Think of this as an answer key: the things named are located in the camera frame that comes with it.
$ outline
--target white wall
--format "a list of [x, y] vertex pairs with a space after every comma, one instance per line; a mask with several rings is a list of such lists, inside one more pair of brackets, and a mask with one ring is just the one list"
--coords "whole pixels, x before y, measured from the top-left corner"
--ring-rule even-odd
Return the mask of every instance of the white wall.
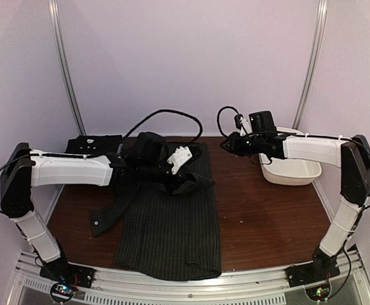
[[[271, 109], [291, 126], [311, 50], [317, 0], [67, 0], [59, 10], [88, 133], [125, 133], [173, 108], [219, 135], [216, 113]], [[223, 125], [233, 130], [233, 113]], [[171, 114], [142, 130], [192, 135]]]
[[[77, 135], [60, 74], [47, 0], [0, 0], [0, 166], [15, 145], [62, 151]], [[55, 187], [34, 192], [45, 215]], [[0, 214], [0, 304], [21, 248], [18, 230]]]
[[[326, 135], [363, 133], [370, 143], [370, 0], [329, 1], [324, 45], [301, 129]], [[339, 170], [323, 167], [320, 183], [336, 211]], [[354, 240], [370, 276], [370, 210]]]

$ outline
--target folded black clothing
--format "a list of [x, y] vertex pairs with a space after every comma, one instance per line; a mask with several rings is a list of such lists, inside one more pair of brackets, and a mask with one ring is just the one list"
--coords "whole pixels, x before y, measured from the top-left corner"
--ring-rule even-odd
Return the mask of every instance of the folded black clothing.
[[[170, 152], [179, 144], [168, 143]], [[204, 280], [221, 274], [209, 152], [207, 144], [199, 145], [201, 157], [186, 165], [199, 184], [191, 192], [172, 195], [156, 184], [141, 182], [131, 189], [117, 188], [116, 203], [91, 212], [94, 235], [111, 227], [124, 213], [123, 234], [113, 260], [116, 265], [172, 281]]]

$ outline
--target wooden table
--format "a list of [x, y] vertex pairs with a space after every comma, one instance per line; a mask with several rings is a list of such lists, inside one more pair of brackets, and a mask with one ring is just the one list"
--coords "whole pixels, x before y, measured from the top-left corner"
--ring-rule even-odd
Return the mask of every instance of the wooden table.
[[[267, 182], [259, 165], [209, 145], [219, 217], [223, 271], [267, 268], [309, 261], [329, 227], [313, 188]], [[112, 264], [123, 219], [94, 238], [89, 211], [114, 201], [109, 187], [65, 186], [49, 222], [71, 262], [116, 268]]]

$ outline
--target white plastic bin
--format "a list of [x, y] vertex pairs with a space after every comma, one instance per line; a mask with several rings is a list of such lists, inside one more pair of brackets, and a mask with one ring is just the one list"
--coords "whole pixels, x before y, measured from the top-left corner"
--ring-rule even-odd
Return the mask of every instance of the white plastic bin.
[[[280, 132], [295, 132], [304, 134], [298, 130], [284, 127], [277, 127]], [[307, 160], [292, 160], [292, 159], [275, 159], [272, 164], [267, 164], [268, 160], [265, 154], [259, 154], [261, 170], [264, 178], [274, 184], [282, 184], [285, 186], [304, 186], [313, 182], [322, 173], [322, 167], [319, 162]]]

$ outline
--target vertical metal post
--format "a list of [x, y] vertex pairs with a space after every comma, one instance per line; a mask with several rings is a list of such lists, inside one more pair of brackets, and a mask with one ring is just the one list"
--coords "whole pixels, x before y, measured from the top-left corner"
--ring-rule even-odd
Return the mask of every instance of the vertical metal post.
[[52, 22], [52, 29], [55, 35], [55, 44], [57, 45], [59, 64], [64, 79], [66, 93], [71, 105], [72, 114], [78, 127], [80, 135], [86, 135], [85, 126], [83, 125], [82, 115], [79, 111], [79, 106], [76, 101], [75, 91], [72, 85], [71, 73], [69, 71], [68, 63], [66, 60], [64, 40], [62, 38], [62, 31], [60, 26], [59, 12], [58, 12], [58, 1], [49, 0], [50, 15]]
[[315, 77], [315, 68], [318, 62], [322, 42], [324, 40], [326, 17], [327, 17], [327, 0], [319, 0], [317, 21], [315, 23], [315, 31], [313, 33], [310, 62], [308, 64], [308, 70], [306, 72], [301, 99], [299, 100], [297, 112], [294, 118], [294, 124], [292, 126], [294, 129], [298, 129], [299, 125], [301, 124], [306, 103], [311, 92], [313, 79]]

